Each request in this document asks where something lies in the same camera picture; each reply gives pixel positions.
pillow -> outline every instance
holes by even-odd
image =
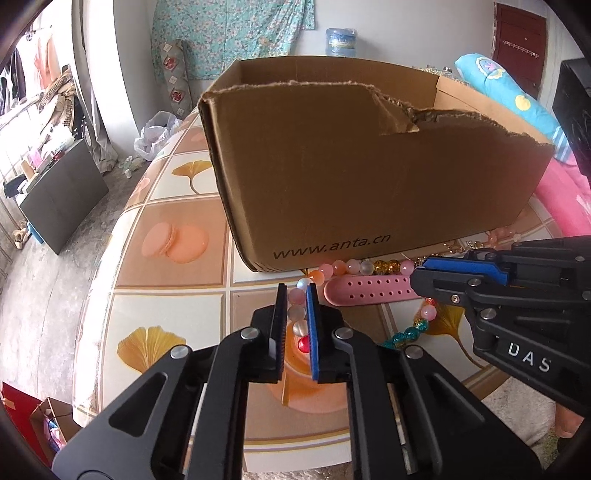
[[[476,90],[505,105],[548,137],[556,147],[554,157],[557,160],[565,162],[568,159],[570,145],[556,118],[538,100],[525,93],[501,65],[483,55],[471,53],[457,59],[456,68],[462,79]]]

pink bead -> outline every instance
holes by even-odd
[[[350,273],[351,275],[358,275],[359,266],[359,260],[355,260],[354,258],[352,258],[347,262],[347,273]]]
[[[292,305],[303,305],[306,303],[306,292],[301,288],[292,288],[287,298]]]
[[[414,271],[414,262],[412,260],[405,260],[400,264],[400,273],[409,276]]]
[[[345,275],[347,273],[347,265],[342,260],[337,260],[333,263],[333,272],[335,275]]]
[[[325,281],[328,281],[334,273],[332,265],[328,263],[323,263],[321,266],[318,267],[318,270],[320,270],[324,274]]]
[[[313,270],[308,274],[308,278],[316,285],[324,283],[324,274],[320,270]]]
[[[437,316],[437,309],[433,305],[425,305],[421,309],[421,318],[430,322],[431,320],[435,320]]]

red bead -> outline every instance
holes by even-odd
[[[307,335],[297,341],[297,347],[302,353],[310,353],[310,337]]]

plastic bag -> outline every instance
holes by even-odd
[[[41,149],[41,158],[45,159],[50,152],[58,153],[70,148],[75,140],[70,129],[64,124],[57,124],[49,133],[50,140]]]
[[[158,112],[143,127],[140,137],[135,139],[134,151],[140,157],[152,161],[180,124],[181,121],[170,112]]]

yellow bead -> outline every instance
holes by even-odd
[[[398,275],[400,273],[400,262],[398,260],[390,260],[388,262],[388,273],[390,275]]]
[[[374,262],[374,273],[376,275],[387,275],[388,262],[385,262],[384,260],[376,260]]]

